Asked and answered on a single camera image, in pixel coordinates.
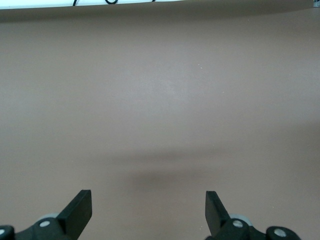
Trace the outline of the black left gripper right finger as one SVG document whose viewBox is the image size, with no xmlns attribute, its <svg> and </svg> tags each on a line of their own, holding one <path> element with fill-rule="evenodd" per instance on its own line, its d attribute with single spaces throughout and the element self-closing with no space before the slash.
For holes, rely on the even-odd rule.
<svg viewBox="0 0 320 240">
<path fill-rule="evenodd" d="M 210 231 L 208 240 L 299 240 L 291 229 L 270 226 L 257 230 L 244 215 L 230 214 L 215 191 L 205 193 L 205 219 Z"/>
</svg>

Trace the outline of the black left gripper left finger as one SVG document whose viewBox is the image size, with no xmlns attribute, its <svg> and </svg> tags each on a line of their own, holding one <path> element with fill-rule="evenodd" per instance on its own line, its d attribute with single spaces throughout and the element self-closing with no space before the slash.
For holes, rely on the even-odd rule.
<svg viewBox="0 0 320 240">
<path fill-rule="evenodd" d="M 27 229 L 15 232 L 0 226 L 2 240 L 77 240 L 92 217 L 92 192 L 81 190 L 55 217 L 45 217 Z"/>
</svg>

